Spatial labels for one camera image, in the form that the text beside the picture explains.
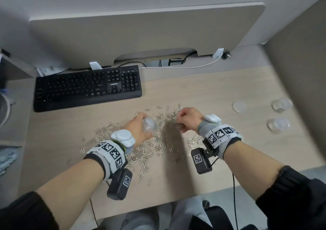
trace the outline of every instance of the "gray pants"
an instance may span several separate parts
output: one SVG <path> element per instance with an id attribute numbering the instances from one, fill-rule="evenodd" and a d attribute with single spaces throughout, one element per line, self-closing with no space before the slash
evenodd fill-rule
<path id="1" fill-rule="evenodd" d="M 172 203 L 172 217 L 168 230 L 188 230 L 192 216 L 197 216 L 212 226 L 203 207 L 200 196 Z M 120 230 L 158 230 L 157 207 L 130 212 L 122 222 Z"/>

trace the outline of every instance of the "keyboard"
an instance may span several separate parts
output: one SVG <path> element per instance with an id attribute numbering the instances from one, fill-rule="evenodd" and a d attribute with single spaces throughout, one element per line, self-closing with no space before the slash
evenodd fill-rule
<path id="1" fill-rule="evenodd" d="M 142 96 L 138 66 L 37 77 L 34 111 L 46 112 Z"/>

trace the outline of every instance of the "black sleeve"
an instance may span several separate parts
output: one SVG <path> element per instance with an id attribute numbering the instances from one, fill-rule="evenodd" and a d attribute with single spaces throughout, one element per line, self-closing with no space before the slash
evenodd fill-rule
<path id="1" fill-rule="evenodd" d="M 326 229 L 326 185 L 289 166 L 281 169 L 256 204 L 267 216 L 271 230 Z"/>
<path id="2" fill-rule="evenodd" d="M 59 230 L 50 209 L 34 191 L 16 199 L 0 209 L 1 229 L 50 229 Z"/>

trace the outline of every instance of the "person's right hand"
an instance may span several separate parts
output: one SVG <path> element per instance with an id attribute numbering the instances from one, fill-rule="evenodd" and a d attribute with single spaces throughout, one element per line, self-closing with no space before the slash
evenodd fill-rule
<path id="1" fill-rule="evenodd" d="M 185 107 L 177 114 L 177 123 L 185 125 L 180 130 L 181 133 L 185 133 L 190 129 L 198 132 L 198 126 L 203 120 L 204 115 L 194 107 Z"/>

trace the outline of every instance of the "desk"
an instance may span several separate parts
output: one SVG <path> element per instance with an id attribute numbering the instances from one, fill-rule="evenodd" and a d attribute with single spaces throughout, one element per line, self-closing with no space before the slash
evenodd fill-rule
<path id="1" fill-rule="evenodd" d="M 97 128 L 110 121 L 123 125 L 135 112 L 151 109 L 149 115 L 181 106 L 194 106 L 203 114 L 215 113 L 223 123 L 235 127 L 244 141 L 296 170 L 324 165 L 295 109 L 275 113 L 271 101 L 285 95 L 271 67 L 160 79 L 142 82 L 143 96 L 52 112 L 31 113 L 21 174 L 20 194 L 35 190 L 84 157 L 79 149 Z M 231 104 L 242 99 L 247 111 L 235 113 Z M 270 133 L 266 120 L 288 117 L 291 128 L 279 135 Z M 199 175 L 190 157 L 175 165 L 172 159 L 154 155 L 149 171 L 138 183 L 134 172 L 123 201 L 106 196 L 107 185 L 99 185 L 92 196 L 97 219 L 231 187 L 231 172 L 223 161 L 213 171 Z"/>

